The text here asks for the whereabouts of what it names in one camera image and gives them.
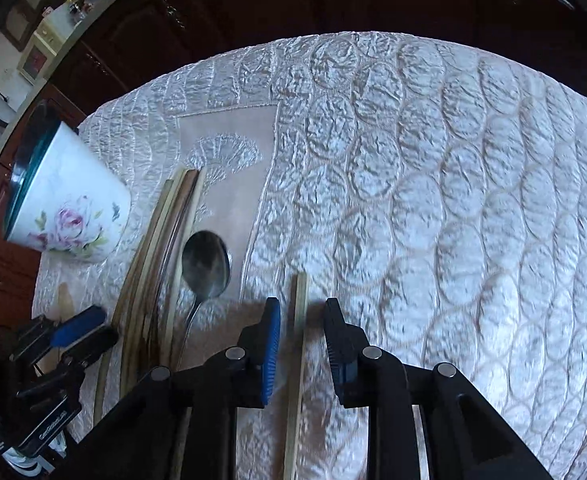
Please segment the light wooden chopstick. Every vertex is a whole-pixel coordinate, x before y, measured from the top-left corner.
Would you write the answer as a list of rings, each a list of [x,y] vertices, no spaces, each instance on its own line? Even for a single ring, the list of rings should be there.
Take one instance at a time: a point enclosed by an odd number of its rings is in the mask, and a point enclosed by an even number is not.
[[[286,443],[284,444],[284,468],[282,478],[297,478],[297,454],[300,433],[302,382],[304,377],[305,329],[307,328],[307,294],[309,279],[302,272],[295,279],[295,303],[293,304],[293,326],[291,336],[290,366],[288,375],[288,407]]]

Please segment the white floral utensil holder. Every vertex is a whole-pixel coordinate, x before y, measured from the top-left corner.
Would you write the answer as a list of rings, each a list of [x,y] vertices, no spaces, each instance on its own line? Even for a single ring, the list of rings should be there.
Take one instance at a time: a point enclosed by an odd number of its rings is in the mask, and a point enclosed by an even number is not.
[[[4,239],[100,263],[118,246],[132,197],[125,183],[43,101],[32,111],[13,159]]]

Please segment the metal spoon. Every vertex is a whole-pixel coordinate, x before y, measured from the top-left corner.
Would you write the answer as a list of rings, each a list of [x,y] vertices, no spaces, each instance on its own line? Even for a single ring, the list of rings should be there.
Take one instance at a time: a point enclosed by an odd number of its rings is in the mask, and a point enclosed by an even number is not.
[[[188,238],[182,252],[182,288],[178,300],[172,367],[177,370],[190,325],[199,307],[225,292],[230,281],[230,260],[220,235],[201,230]]]

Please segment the white quilted tablecloth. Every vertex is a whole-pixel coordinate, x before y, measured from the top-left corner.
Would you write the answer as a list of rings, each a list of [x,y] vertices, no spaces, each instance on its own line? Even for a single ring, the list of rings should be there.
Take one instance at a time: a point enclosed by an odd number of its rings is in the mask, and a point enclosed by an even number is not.
[[[226,295],[177,322],[184,366],[310,280],[298,471],[360,479],[367,417],[338,403],[318,314],[335,297],[407,364],[454,364],[556,479],[587,478],[587,99],[491,53],[389,32],[281,39],[101,105],[80,137],[132,193],[120,247],[44,255],[33,309],[118,307],[162,186],[208,173],[196,224]]]

